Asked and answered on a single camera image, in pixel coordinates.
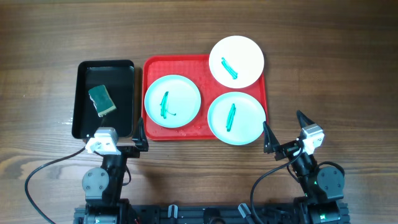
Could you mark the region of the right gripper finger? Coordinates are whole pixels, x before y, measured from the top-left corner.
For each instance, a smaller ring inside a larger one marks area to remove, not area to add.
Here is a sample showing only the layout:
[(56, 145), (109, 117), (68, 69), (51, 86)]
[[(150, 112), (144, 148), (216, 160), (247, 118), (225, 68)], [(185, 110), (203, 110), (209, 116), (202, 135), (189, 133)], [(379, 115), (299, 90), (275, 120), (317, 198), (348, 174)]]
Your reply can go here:
[(300, 110), (296, 112), (297, 119), (301, 128), (307, 127), (309, 125), (313, 125), (315, 122), (304, 115)]
[(269, 125), (264, 121), (263, 122), (264, 129), (264, 153), (274, 153), (278, 151), (280, 143), (275, 137)]

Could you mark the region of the light blue plate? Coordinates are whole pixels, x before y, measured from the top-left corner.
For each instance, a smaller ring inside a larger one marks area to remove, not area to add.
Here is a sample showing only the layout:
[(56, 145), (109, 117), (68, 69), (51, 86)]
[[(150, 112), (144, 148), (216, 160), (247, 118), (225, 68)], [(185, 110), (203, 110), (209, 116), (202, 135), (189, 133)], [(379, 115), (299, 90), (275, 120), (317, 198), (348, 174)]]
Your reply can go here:
[(185, 126), (198, 114), (201, 94), (190, 79), (181, 75), (158, 78), (147, 89), (144, 108), (148, 117), (164, 128)]
[(212, 102), (207, 120), (211, 132), (219, 140), (241, 146), (255, 141), (263, 133), (266, 113), (253, 96), (233, 91)]

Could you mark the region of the green yellow sponge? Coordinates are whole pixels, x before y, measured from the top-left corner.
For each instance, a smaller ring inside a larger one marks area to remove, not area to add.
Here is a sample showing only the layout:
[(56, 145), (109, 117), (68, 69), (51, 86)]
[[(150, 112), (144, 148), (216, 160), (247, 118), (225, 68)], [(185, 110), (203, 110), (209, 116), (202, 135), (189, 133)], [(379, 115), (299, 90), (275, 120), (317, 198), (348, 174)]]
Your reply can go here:
[(99, 117), (103, 117), (116, 110), (116, 105), (104, 85), (91, 88), (88, 90), (88, 94)]

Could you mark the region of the white plate top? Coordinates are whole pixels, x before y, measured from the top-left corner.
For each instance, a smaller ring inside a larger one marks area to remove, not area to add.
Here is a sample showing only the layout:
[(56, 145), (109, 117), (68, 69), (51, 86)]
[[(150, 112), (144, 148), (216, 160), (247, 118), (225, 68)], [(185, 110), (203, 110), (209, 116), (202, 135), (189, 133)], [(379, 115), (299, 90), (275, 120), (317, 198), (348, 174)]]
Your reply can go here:
[(209, 56), (210, 72), (223, 86), (246, 88), (261, 76), (265, 61), (261, 48), (248, 37), (233, 35), (217, 42)]

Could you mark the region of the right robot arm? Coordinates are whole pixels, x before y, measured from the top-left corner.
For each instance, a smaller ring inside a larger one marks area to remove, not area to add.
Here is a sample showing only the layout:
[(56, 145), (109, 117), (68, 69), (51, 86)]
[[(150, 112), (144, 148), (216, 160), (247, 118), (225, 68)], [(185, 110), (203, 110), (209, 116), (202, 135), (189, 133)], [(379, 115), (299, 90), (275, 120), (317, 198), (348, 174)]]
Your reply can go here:
[(347, 208), (339, 204), (344, 197), (345, 171), (334, 162), (316, 161), (314, 153), (323, 143), (324, 131), (300, 110), (296, 115), (300, 135), (285, 144), (280, 144), (269, 125), (263, 123), (264, 152), (274, 154), (277, 161), (288, 160), (282, 168), (299, 183), (304, 196), (294, 198), (291, 204), (268, 205), (264, 211), (274, 213), (279, 223), (348, 222)]

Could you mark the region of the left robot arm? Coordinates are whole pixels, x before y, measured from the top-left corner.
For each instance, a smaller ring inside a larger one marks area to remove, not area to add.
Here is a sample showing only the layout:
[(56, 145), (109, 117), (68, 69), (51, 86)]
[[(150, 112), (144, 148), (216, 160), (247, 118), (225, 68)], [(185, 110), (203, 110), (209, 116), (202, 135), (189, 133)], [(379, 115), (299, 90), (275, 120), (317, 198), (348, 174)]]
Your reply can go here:
[(138, 158), (141, 152), (149, 150), (144, 129), (144, 121), (139, 118), (133, 134), (133, 146), (118, 146), (119, 136), (114, 128), (98, 128), (89, 138), (85, 149), (89, 153), (102, 156), (102, 165), (90, 169), (83, 176), (82, 187), (85, 191), (85, 208), (75, 210), (74, 223), (116, 224), (139, 223), (137, 212), (128, 199), (121, 198), (127, 160)]

